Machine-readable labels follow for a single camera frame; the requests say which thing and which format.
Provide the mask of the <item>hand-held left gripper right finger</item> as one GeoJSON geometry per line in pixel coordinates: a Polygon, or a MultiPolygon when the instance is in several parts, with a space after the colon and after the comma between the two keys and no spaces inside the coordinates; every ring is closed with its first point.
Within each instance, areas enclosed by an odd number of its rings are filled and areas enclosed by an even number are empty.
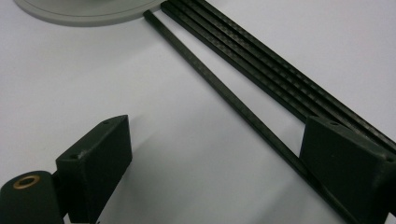
{"type": "Polygon", "coordinates": [[[396,154],[341,124],[311,117],[300,159],[359,224],[383,224],[396,215],[396,154]]]}

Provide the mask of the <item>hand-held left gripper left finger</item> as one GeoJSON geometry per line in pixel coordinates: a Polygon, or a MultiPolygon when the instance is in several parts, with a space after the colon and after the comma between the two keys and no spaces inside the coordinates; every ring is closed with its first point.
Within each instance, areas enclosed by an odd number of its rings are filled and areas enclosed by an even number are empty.
{"type": "Polygon", "coordinates": [[[73,223],[95,223],[132,161],[126,115],[106,119],[56,159],[73,223]]]}

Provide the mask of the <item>black carbon fibre rod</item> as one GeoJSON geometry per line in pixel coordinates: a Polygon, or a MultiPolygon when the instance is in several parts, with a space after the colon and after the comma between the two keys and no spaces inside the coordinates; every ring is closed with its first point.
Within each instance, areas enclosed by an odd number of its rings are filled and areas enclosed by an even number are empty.
{"type": "Polygon", "coordinates": [[[173,47],[173,49],[203,78],[208,85],[265,141],[347,224],[359,224],[318,180],[300,159],[150,10],[143,13],[145,20],[173,47]]]}
{"type": "Polygon", "coordinates": [[[286,84],[275,77],[272,71],[264,68],[248,53],[239,53],[239,47],[233,44],[221,32],[218,32],[211,24],[202,21],[201,17],[195,11],[186,7],[179,0],[165,1],[161,3],[161,9],[166,15],[205,43],[262,91],[265,91],[288,109],[299,120],[305,122],[308,117],[314,115],[310,109],[288,93],[286,84]]]}
{"type": "Polygon", "coordinates": [[[366,120],[362,119],[355,112],[350,110],[347,106],[343,105],[341,102],[336,100],[333,96],[331,96],[328,92],[323,90],[318,84],[316,84],[313,80],[309,79],[302,72],[298,71],[295,67],[293,67],[290,63],[284,60],[282,57],[277,55],[274,51],[265,46],[261,41],[262,46],[271,51],[271,54],[275,59],[279,60],[281,64],[283,64],[286,69],[292,72],[297,78],[299,78],[303,83],[305,83],[315,94],[317,94],[320,99],[326,103],[329,108],[337,113],[339,116],[339,122],[343,125],[347,126],[348,129],[359,133],[379,144],[382,147],[390,149],[396,152],[396,143],[382,134],[379,130],[377,130],[374,126],[369,124],[366,120]]]}
{"type": "Polygon", "coordinates": [[[206,0],[166,0],[162,10],[298,119],[339,120],[337,113],[270,50],[206,0]]]}

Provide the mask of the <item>grey round coaster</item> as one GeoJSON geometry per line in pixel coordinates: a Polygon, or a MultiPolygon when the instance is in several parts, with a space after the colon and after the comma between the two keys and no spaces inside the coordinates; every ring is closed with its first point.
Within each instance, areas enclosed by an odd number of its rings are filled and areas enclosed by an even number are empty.
{"type": "Polygon", "coordinates": [[[132,21],[164,0],[13,0],[42,21],[72,27],[97,27],[132,21]]]}

